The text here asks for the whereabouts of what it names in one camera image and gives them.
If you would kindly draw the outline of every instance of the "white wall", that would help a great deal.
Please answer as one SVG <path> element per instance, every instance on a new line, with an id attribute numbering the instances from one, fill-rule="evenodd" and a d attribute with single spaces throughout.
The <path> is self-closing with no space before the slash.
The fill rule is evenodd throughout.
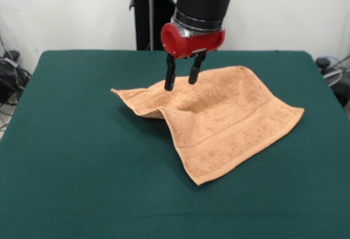
<path id="1" fill-rule="evenodd" d="M 8 48 L 34 70 L 49 49 L 135 49 L 130 0 L 0 0 L 0 28 Z"/>
<path id="2" fill-rule="evenodd" d="M 44 50 L 135 49 L 130 0 L 0 0 L 5 43 L 33 71 Z M 350 54 L 350 0 L 232 0 L 223 49 Z"/>
<path id="3" fill-rule="evenodd" d="M 223 49 L 350 54 L 350 0 L 231 0 Z"/>

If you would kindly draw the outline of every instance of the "black stand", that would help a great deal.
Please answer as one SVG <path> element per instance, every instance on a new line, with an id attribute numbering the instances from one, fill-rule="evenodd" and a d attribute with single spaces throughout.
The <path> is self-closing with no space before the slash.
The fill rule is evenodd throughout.
<path id="1" fill-rule="evenodd" d="M 154 50 L 163 50 L 160 41 L 160 31 L 164 24 L 170 21 L 175 7 L 167 0 L 153 0 L 153 38 Z M 135 8 L 135 27 L 137 50 L 150 49 L 149 0 L 133 0 Z"/>

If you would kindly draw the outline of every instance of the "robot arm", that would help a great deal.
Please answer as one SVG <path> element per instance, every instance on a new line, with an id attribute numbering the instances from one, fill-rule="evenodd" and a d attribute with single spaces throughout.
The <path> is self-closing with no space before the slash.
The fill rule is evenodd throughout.
<path id="1" fill-rule="evenodd" d="M 223 20 L 230 0 L 169 0 L 175 6 L 170 23 L 161 31 L 164 50 L 168 52 L 165 89 L 175 81 L 175 59 L 196 57 L 189 83 L 195 84 L 208 51 L 219 48 L 225 39 Z"/>

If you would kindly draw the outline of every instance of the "towel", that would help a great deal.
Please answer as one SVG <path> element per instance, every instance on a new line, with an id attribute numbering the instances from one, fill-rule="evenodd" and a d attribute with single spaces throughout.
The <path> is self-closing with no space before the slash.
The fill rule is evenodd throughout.
<path id="1" fill-rule="evenodd" d="M 136 115 L 166 120 L 197 185 L 227 174 L 287 135 L 304 112 L 279 100 L 242 66 L 203 71 L 195 85 L 177 77 L 173 91 L 164 90 L 164 81 L 111 91 Z"/>

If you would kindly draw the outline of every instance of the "table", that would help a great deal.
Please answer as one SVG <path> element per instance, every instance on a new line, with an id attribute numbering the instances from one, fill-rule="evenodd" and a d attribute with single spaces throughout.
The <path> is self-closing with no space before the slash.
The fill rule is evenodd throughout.
<path id="1" fill-rule="evenodd" d="M 350 123 L 304 52 L 208 54 L 304 107 L 293 131 L 196 186 L 162 120 L 109 89 L 165 78 L 150 51 L 48 51 L 0 143 L 0 238 L 349 238 Z M 188 75 L 190 62 L 178 62 Z"/>

